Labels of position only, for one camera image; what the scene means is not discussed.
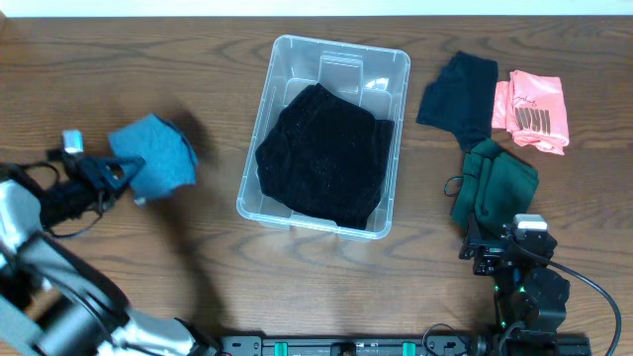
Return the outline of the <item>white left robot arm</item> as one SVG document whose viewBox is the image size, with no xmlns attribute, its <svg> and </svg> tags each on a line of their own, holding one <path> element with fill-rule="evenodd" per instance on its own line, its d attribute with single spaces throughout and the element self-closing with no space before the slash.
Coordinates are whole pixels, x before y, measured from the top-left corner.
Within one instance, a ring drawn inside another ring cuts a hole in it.
<svg viewBox="0 0 633 356">
<path fill-rule="evenodd" d="M 1 166 L 1 339 L 24 355 L 219 355 L 220 342 L 178 318 L 132 308 L 108 277 L 73 254 L 56 225 L 110 210 L 140 157 L 58 156 L 67 176 L 43 188 L 33 164 Z"/>
</svg>

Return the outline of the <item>blue cloth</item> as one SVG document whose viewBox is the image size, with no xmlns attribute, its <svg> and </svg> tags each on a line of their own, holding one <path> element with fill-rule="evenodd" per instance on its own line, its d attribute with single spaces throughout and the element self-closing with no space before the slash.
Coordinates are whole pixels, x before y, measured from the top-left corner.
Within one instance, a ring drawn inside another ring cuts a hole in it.
<svg viewBox="0 0 633 356">
<path fill-rule="evenodd" d="M 196 184 L 198 158 L 183 133 L 170 122 L 150 114 L 109 133 L 110 147 L 120 158 L 141 157 L 144 165 L 132 179 L 139 205 L 170 196 Z"/>
</svg>

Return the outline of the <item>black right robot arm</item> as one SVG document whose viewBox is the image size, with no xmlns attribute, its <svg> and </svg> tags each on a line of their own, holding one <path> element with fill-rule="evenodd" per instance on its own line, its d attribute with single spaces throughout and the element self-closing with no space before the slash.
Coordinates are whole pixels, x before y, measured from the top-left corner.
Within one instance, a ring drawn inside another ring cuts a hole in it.
<svg viewBox="0 0 633 356">
<path fill-rule="evenodd" d="M 474 274 L 493 278 L 498 329 L 518 324 L 527 332 L 554 334 L 566 319 L 570 282 L 548 267 L 556 246 L 542 222 L 507 225 L 498 237 L 468 222 L 459 257 L 474 261 Z"/>
</svg>

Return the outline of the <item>black knit garment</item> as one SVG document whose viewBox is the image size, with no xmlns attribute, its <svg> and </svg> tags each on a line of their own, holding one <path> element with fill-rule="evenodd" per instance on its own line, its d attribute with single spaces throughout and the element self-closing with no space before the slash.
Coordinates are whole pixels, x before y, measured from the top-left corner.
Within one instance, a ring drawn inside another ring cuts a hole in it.
<svg viewBox="0 0 633 356">
<path fill-rule="evenodd" d="M 381 200 L 394 129 L 309 85 L 255 151 L 261 191 L 300 214 L 364 229 Z"/>
</svg>

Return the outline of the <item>dark green garment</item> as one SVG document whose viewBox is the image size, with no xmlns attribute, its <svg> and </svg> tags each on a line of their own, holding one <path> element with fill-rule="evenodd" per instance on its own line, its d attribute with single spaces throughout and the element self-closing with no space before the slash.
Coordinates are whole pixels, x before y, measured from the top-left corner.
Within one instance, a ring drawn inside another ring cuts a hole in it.
<svg viewBox="0 0 633 356">
<path fill-rule="evenodd" d="M 517 214 L 525 214 L 539 185 L 538 171 L 509 154 L 491 139 L 475 145 L 464 156 L 462 183 L 451 218 L 462 229 L 474 217 L 490 238 Z"/>
</svg>

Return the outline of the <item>clear plastic storage bin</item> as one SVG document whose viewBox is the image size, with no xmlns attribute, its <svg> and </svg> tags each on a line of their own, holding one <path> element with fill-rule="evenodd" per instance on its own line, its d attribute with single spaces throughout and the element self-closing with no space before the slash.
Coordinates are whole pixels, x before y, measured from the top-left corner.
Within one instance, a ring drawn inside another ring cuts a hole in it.
<svg viewBox="0 0 633 356">
<path fill-rule="evenodd" d="M 302 227 L 356 241 L 377 240 L 391 230 L 398 179 L 410 58 L 399 49 L 283 35 L 274 43 L 268 72 L 236 199 L 236 209 L 263 226 Z M 255 151 L 279 115 L 307 86 L 320 84 L 379 120 L 395 124 L 380 202 L 364 229 L 341 227 L 308 217 L 265 196 L 260 189 Z"/>
</svg>

